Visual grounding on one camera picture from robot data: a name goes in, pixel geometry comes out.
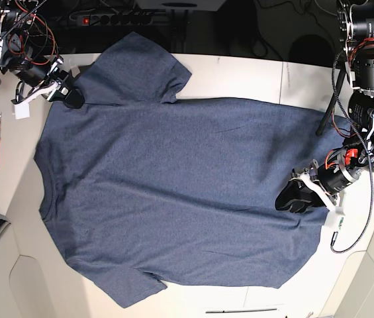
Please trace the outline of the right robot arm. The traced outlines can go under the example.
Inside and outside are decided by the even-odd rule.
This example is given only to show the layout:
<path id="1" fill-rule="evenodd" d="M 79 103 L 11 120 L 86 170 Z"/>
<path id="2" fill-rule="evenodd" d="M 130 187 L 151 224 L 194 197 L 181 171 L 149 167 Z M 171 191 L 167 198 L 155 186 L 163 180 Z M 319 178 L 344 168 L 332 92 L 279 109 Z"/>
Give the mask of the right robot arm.
<path id="1" fill-rule="evenodd" d="M 56 37 L 38 12 L 44 1 L 0 1 L 0 70 L 18 77 L 12 104 L 21 108 L 43 97 L 79 109 L 85 99 L 60 66 Z"/>

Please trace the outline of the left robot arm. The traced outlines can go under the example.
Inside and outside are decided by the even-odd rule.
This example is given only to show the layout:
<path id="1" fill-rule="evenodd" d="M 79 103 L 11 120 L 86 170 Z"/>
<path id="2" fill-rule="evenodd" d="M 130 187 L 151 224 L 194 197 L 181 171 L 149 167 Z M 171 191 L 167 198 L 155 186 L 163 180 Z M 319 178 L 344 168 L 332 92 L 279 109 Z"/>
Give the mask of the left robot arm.
<path id="1" fill-rule="evenodd" d="M 356 182 L 362 171 L 374 172 L 374 1 L 337 1 L 336 8 L 342 49 L 335 61 L 344 66 L 332 76 L 333 95 L 316 133 L 322 134 L 334 118 L 344 81 L 353 91 L 346 109 L 350 133 L 322 164 L 313 160 L 309 167 L 291 173 L 275 200 L 278 211 L 304 213 L 322 206 L 334 210 L 342 190 Z"/>

